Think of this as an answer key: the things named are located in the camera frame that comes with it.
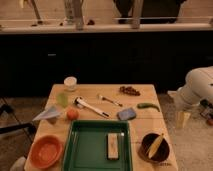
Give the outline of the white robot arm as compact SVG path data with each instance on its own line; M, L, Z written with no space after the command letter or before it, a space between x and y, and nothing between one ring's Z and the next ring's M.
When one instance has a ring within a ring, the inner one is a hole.
M177 110L188 110L202 100L213 104L213 66L190 70L186 74L185 84L169 94Z

